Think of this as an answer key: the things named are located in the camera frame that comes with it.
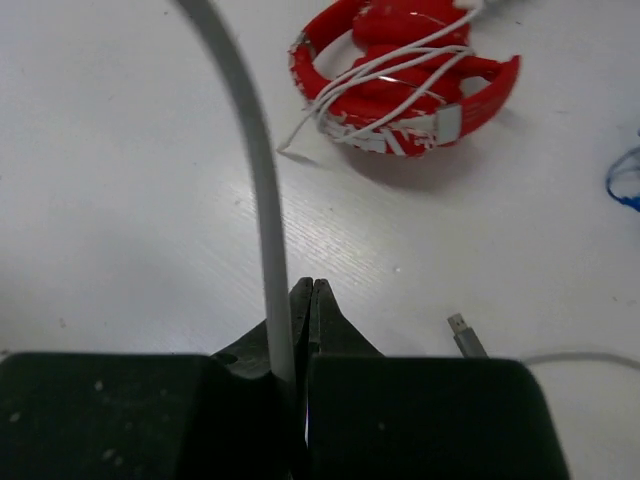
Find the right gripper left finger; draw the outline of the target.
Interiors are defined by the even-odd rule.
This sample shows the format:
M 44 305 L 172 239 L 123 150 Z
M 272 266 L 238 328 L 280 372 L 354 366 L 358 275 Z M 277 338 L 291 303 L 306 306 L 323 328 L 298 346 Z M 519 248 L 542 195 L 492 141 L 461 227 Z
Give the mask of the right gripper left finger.
M 213 355 L 24 352 L 1 363 L 5 479 L 306 479 L 259 324 Z

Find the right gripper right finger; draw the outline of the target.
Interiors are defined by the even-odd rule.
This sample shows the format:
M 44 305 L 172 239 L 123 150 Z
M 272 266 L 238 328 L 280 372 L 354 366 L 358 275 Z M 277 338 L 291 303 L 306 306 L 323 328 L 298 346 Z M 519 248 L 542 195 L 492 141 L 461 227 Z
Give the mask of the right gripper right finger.
M 520 362 L 386 357 L 318 280 L 309 309 L 314 479 L 566 479 L 543 392 Z

